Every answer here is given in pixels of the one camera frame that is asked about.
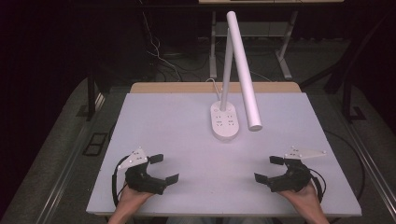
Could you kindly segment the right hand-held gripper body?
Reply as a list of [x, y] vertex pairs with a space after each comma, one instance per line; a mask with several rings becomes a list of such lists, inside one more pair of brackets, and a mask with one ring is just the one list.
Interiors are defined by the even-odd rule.
[[300, 191], [313, 180], [317, 190], [322, 192], [320, 182], [311, 174], [312, 169], [308, 168], [303, 163], [303, 160], [322, 157], [326, 154], [327, 152], [323, 150], [291, 147], [290, 151], [285, 153], [282, 157], [284, 159], [283, 165], [287, 167], [286, 173], [275, 177], [268, 177], [267, 186], [272, 192], [284, 190]]

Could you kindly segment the person's left hand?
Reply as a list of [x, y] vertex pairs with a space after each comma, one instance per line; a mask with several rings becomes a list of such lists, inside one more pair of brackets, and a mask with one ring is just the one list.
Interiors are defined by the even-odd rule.
[[125, 187], [120, 196], [117, 208], [126, 214], [134, 214], [151, 196], [153, 193], [139, 192], [129, 187]]

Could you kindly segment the aluminium floor rail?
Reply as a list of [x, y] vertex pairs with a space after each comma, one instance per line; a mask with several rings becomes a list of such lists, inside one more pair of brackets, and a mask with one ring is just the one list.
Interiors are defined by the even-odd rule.
[[99, 112], [106, 100], [106, 97], [99, 93], [93, 98], [93, 114], [88, 121], [84, 121], [79, 130], [77, 140], [74, 142], [70, 153], [67, 156], [64, 168], [56, 179], [52, 189], [49, 192], [49, 197], [41, 210], [35, 224], [49, 224], [57, 207], [64, 195], [64, 191], [71, 179], [71, 173], [74, 165], [82, 149], [84, 148], [87, 138], [90, 134], [93, 124], [97, 119], [96, 112]]
[[365, 121], [347, 125], [363, 165], [380, 199], [396, 223], [396, 136], [381, 125]]

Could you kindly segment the black rectangular floor frame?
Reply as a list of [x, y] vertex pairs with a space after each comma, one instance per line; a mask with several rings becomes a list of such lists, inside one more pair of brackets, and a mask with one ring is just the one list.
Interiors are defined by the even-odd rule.
[[82, 154], [89, 157], [99, 156], [106, 142], [106, 137], [107, 133], [93, 133]]

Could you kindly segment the person's right hand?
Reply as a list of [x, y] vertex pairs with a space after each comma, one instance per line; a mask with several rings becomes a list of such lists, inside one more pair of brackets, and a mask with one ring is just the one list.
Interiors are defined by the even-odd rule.
[[278, 194], [286, 198], [300, 215], [311, 215], [321, 210], [318, 195], [312, 183], [308, 183], [300, 191], [284, 190]]

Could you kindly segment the black metal stand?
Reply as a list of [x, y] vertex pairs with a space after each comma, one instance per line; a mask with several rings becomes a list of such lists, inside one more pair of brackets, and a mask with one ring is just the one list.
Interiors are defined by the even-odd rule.
[[95, 81], [93, 75], [87, 76], [87, 97], [88, 102], [79, 108], [77, 113], [78, 117], [84, 117], [87, 121], [90, 121], [95, 114]]
[[347, 121], [364, 118], [361, 110], [351, 104], [352, 88], [356, 86], [386, 121], [396, 123], [396, 8], [362, 15], [341, 59], [301, 82], [300, 87], [304, 89], [325, 77], [327, 93], [343, 91], [341, 112]]

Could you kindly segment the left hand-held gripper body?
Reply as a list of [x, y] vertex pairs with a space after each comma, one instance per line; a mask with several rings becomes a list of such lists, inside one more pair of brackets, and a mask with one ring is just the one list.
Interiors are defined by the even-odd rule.
[[125, 171], [125, 181], [130, 189], [162, 195], [167, 185], [165, 180], [148, 174], [149, 157], [143, 148], [139, 147], [120, 160], [117, 170]]

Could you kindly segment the white desk lamp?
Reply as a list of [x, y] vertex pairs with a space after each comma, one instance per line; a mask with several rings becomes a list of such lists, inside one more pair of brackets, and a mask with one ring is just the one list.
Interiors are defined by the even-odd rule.
[[235, 62], [237, 75], [247, 117], [247, 127], [251, 132], [262, 129], [262, 120], [250, 76], [248, 60], [245, 53], [239, 24], [234, 11], [226, 14], [228, 31], [225, 52], [225, 63], [222, 81], [222, 93], [217, 102], [210, 107], [213, 134], [221, 141], [234, 139], [240, 129], [235, 106], [228, 101], [231, 87], [231, 69]]

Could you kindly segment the white metal frame desk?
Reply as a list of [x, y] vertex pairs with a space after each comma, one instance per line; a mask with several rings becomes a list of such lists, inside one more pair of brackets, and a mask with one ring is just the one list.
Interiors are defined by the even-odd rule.
[[[340, 4], [344, 0], [198, 0], [200, 6], [213, 7], [268, 7], [271, 4], [290, 6], [324, 6], [325, 4]], [[242, 37], [281, 37], [282, 46], [275, 51], [275, 56], [286, 80], [292, 80], [285, 54], [297, 20], [299, 11], [293, 10], [288, 21], [242, 21], [239, 25]], [[226, 36], [226, 23], [217, 20], [217, 11], [212, 11], [210, 54], [209, 54], [209, 77], [217, 77], [216, 38]]]

